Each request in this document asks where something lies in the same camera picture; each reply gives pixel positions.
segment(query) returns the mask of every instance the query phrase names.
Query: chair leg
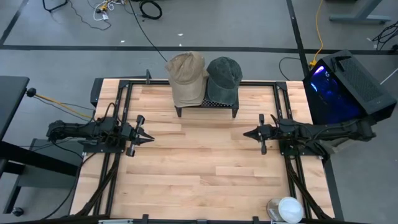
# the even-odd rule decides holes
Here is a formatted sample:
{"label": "chair leg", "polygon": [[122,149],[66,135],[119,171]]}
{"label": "chair leg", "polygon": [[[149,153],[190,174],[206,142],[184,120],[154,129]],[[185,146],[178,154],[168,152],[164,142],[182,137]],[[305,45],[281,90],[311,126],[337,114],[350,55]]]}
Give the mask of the chair leg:
{"label": "chair leg", "polygon": [[65,2],[62,3],[62,4],[59,5],[59,6],[55,6],[55,7],[52,8],[52,9],[47,9],[47,8],[45,7],[45,0],[43,0],[43,8],[44,8],[47,12],[49,12],[49,13],[51,13],[52,11],[58,9],[59,7],[62,7],[62,6],[64,6],[64,5],[66,5],[66,4],[68,4],[68,0],[65,0]]}

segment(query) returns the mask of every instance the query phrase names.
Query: white cup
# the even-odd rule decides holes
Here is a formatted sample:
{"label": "white cup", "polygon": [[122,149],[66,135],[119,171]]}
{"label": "white cup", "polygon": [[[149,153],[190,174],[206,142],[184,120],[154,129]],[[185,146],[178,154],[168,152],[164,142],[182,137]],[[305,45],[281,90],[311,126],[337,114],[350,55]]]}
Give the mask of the white cup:
{"label": "white cup", "polygon": [[268,215],[277,222],[298,223],[304,216],[303,205],[293,197],[274,198],[268,202]]}

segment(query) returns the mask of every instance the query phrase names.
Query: black cable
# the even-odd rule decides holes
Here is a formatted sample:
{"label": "black cable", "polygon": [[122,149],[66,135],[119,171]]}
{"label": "black cable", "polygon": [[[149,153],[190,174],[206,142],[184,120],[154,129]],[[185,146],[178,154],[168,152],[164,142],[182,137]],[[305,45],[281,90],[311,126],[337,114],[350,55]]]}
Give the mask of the black cable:
{"label": "black cable", "polygon": [[141,24],[140,24],[139,21],[138,21],[138,18],[137,18],[137,16],[136,16],[136,12],[134,12],[134,9],[132,8],[131,1],[130,1],[130,0],[128,0],[128,1],[129,1],[129,4],[130,4],[130,7],[131,7],[132,14],[133,14],[134,17],[136,18],[136,21],[137,21],[138,26],[139,26],[139,28],[141,29],[142,33],[144,34],[144,36],[146,37],[146,39],[148,40],[148,42],[156,49],[157,53],[159,53],[159,55],[164,59],[164,61],[165,61],[165,62],[168,62],[168,61],[166,60],[166,58],[163,57],[163,55],[162,55],[162,53],[159,51],[159,49],[152,43],[152,41],[149,40],[147,34],[144,32],[144,30],[143,30],[142,27],[141,27]]}
{"label": "black cable", "polygon": [[[69,141],[71,139],[73,139],[73,138],[66,139],[66,140],[64,140],[62,142],[58,142],[57,144],[61,144],[61,143],[67,142],[67,141]],[[29,147],[29,148],[31,148],[31,147],[39,147],[39,149],[32,150],[32,152],[35,152],[35,151],[38,151],[40,149],[45,149],[46,147],[50,147],[50,146],[52,146],[52,143],[47,143],[47,144],[44,144],[42,146],[18,146],[18,147]]]}
{"label": "black cable", "polygon": [[69,0],[69,2],[70,2],[70,7],[75,11],[76,16],[80,17],[80,21],[81,21],[82,23],[84,23],[84,24],[87,24],[90,28],[92,28],[92,29],[98,29],[98,30],[104,31],[104,30],[109,29],[109,28],[112,26],[112,24],[110,24],[108,21],[104,20],[104,22],[107,23],[109,26],[105,27],[104,29],[99,28],[99,27],[93,27],[93,26],[90,25],[88,22],[84,21],[83,18],[82,18],[82,16],[79,15],[79,13],[77,13],[77,10],[75,9],[75,7],[73,7],[72,1]]}
{"label": "black cable", "polygon": [[[385,32],[387,32],[391,29],[393,29],[393,31],[389,32],[388,34],[384,34]],[[373,38],[373,40],[372,40],[373,42],[377,41],[376,50],[382,50],[384,45],[397,35],[398,35],[398,21],[395,24],[392,24],[392,25],[384,28],[383,31],[381,31],[379,35],[377,35],[375,38]]]}
{"label": "black cable", "polygon": [[108,115],[108,111],[109,111],[109,108],[111,107],[111,105],[113,105],[113,108],[116,108],[116,105],[114,103],[109,103],[108,106],[106,107],[105,115],[102,117],[102,119],[99,123],[104,122],[106,116]]}
{"label": "black cable", "polygon": [[82,108],[82,109],[86,109],[86,110],[92,110],[92,111],[95,110],[95,109],[87,108],[87,107],[84,107],[84,106],[74,105],[73,103],[61,103],[61,104],[69,105],[69,106],[76,106],[76,107],[79,107],[79,108]]}
{"label": "black cable", "polygon": [[[147,4],[147,3],[153,4],[153,5],[159,10],[159,15],[158,15],[158,16],[150,16],[150,15],[148,15],[148,14],[146,14],[146,13],[144,12],[144,10],[143,10],[142,7],[143,7],[145,4]],[[139,3],[139,10],[141,11],[142,16],[143,16],[144,18],[148,18],[148,19],[157,20],[157,19],[160,19],[160,18],[162,17],[162,15],[163,15],[162,8],[160,7],[160,5],[157,4],[156,2],[152,1],[152,0],[144,0],[144,1],[141,1],[141,2]]]}
{"label": "black cable", "polygon": [[306,131],[308,131],[308,133],[310,133],[310,139],[309,140],[311,140],[312,139],[312,133],[311,133],[311,130],[309,129],[309,128],[307,128],[304,124],[298,124],[298,123],[296,123],[296,124],[281,124],[280,122],[278,122],[278,124],[279,124],[279,126],[280,125],[283,125],[283,126],[301,126],[301,127],[303,127]]}
{"label": "black cable", "polygon": [[132,12],[129,12],[127,9],[126,9],[126,5],[127,5],[127,3],[124,3],[123,4],[123,8],[124,8],[124,10],[128,13],[128,14],[132,14],[132,15],[134,15],[134,13],[132,13]]}
{"label": "black cable", "polygon": [[78,169],[77,172],[76,172],[75,183],[73,184],[72,188],[69,190],[68,195],[67,195],[67,196],[65,197],[65,199],[61,202],[61,204],[60,204],[52,213],[48,214],[47,216],[45,216],[44,218],[42,218],[42,219],[40,219],[40,220],[48,219],[49,217],[51,217],[52,215],[54,215],[54,214],[62,207],[62,205],[68,200],[68,198],[69,198],[70,194],[72,193],[73,189],[75,189],[76,186],[77,186],[77,182],[78,182],[78,180],[79,180],[78,174],[80,173],[81,168],[82,168],[83,165],[84,165],[89,159],[91,159],[95,154],[96,154],[96,153],[93,153],[92,155],[90,155],[89,157],[87,157],[87,159],[84,160],[84,161],[80,164],[79,169]]}
{"label": "black cable", "polygon": [[280,67],[280,64],[281,64],[282,61],[285,60],[285,59],[297,59],[297,60],[300,60],[300,59],[299,59],[299,58],[293,58],[293,57],[284,57],[284,58],[282,58],[282,59],[279,61],[279,71],[280,71],[280,73],[286,78],[287,81],[290,81],[290,80],[285,76],[285,74],[282,72],[282,69],[281,69],[281,67]]}
{"label": "black cable", "polygon": [[52,141],[51,143],[54,144],[54,146],[57,146],[58,148],[60,148],[60,149],[62,149],[62,150],[64,150],[64,151],[67,151],[67,152],[71,152],[71,153],[73,153],[73,154],[76,154],[78,157],[80,157],[80,159],[83,159],[83,156],[79,155],[79,153],[74,152],[74,151],[69,150],[69,149],[65,149],[64,147],[61,147],[61,146],[59,146],[57,143],[55,143],[55,141]]}
{"label": "black cable", "polygon": [[348,127],[348,126],[351,126],[351,125],[355,124],[356,122],[357,122],[357,121],[354,120],[353,122],[350,122],[350,123],[345,124],[345,125],[342,125],[342,126],[324,128],[324,129],[322,129],[321,131],[319,131],[319,132],[314,136],[313,140],[317,140],[317,137],[318,137],[322,132],[324,132],[324,131],[327,131],[327,130],[330,130],[330,129],[335,129],[335,128],[345,128],[345,127]]}
{"label": "black cable", "polygon": [[91,8],[95,9],[95,7],[91,5],[90,0],[87,0],[87,4],[88,4]]}
{"label": "black cable", "polygon": [[65,111],[65,110],[63,110],[63,109],[61,109],[61,108],[59,108],[58,106],[53,105],[52,103],[47,103],[46,101],[40,99],[40,98],[37,97],[37,96],[33,96],[33,98],[35,98],[35,99],[37,99],[37,100],[40,100],[41,102],[45,103],[46,105],[53,106],[53,107],[55,107],[56,109],[58,109],[58,110],[60,110],[60,111],[63,111],[63,112],[65,112],[65,113],[67,113],[67,114],[70,114],[70,115],[72,115],[72,116],[74,116],[74,117],[76,117],[76,118],[82,119],[83,121],[88,121],[87,119],[81,118],[81,117],[79,117],[79,116],[77,116],[77,115],[74,115],[73,113],[69,113],[69,112],[67,112],[67,111]]}

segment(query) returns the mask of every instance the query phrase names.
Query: metal table leg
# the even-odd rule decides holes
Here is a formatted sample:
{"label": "metal table leg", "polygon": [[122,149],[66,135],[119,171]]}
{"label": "metal table leg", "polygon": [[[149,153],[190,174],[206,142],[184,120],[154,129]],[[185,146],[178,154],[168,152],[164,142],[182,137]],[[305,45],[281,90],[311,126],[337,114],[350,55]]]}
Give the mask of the metal table leg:
{"label": "metal table leg", "polygon": [[52,11],[54,11],[54,10],[56,10],[56,9],[58,9],[58,8],[60,8],[60,7],[62,7],[62,6],[64,6],[64,5],[66,5],[66,4],[68,4],[68,0],[65,0],[65,2],[62,3],[62,4],[59,5],[59,6],[55,6],[55,7],[53,7],[52,9],[47,9],[47,8],[45,7],[45,1],[43,0],[43,8],[44,8],[47,12],[49,12],[49,13],[51,13]]}
{"label": "metal table leg", "polygon": [[334,14],[329,17],[329,20],[336,22],[372,22],[385,24],[390,21],[389,16],[374,16],[370,15],[381,0],[369,0],[357,15],[350,14]]}

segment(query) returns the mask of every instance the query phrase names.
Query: wooden tabletop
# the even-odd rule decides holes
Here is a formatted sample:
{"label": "wooden tabletop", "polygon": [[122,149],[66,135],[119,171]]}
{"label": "wooden tabletop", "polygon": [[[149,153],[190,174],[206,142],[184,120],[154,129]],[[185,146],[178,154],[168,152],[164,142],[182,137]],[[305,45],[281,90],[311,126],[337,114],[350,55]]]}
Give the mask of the wooden tabletop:
{"label": "wooden tabletop", "polygon": [[[104,80],[97,118],[115,101],[118,83],[118,79]],[[287,82],[287,86],[294,120],[311,123],[302,82]],[[135,157],[121,157],[111,218],[149,214],[155,219],[252,220],[258,216],[270,220],[268,201],[289,196],[289,186],[277,141],[267,141],[267,154],[262,156],[261,145],[243,136],[257,126],[259,113],[264,113],[266,123],[273,123],[271,87],[239,87],[239,111],[233,119],[231,110],[201,108],[183,108],[178,118],[170,86],[134,85],[128,121],[135,126],[137,115],[143,115],[144,129],[155,141],[137,147]],[[93,156],[82,168],[71,214],[96,190],[103,156]],[[302,164],[308,191],[333,217],[322,161],[302,156]]]}

